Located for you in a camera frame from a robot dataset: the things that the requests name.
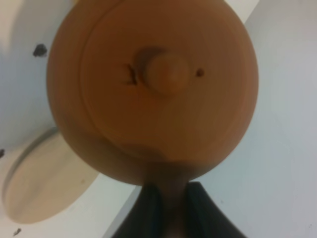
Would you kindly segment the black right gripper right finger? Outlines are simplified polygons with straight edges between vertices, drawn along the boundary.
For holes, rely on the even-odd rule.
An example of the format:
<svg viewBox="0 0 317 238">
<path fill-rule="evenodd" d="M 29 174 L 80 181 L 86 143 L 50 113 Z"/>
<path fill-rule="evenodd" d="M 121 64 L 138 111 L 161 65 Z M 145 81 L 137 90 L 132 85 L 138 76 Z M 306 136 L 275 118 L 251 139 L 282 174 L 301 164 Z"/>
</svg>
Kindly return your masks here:
<svg viewBox="0 0 317 238">
<path fill-rule="evenodd" d="M 212 201 L 200 182 L 190 182 L 185 193 L 185 230 L 189 238 L 245 238 Z"/>
</svg>

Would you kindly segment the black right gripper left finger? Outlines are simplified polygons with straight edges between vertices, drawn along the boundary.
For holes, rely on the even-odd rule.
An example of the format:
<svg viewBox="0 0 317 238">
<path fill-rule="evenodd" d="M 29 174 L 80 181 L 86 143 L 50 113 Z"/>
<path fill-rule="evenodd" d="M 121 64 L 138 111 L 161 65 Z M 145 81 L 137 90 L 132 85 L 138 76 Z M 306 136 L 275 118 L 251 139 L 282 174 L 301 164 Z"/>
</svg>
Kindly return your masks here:
<svg viewBox="0 0 317 238">
<path fill-rule="evenodd" d="M 164 209 L 159 189 L 153 184 L 133 192 L 104 234 L 105 238 L 161 238 Z"/>
</svg>

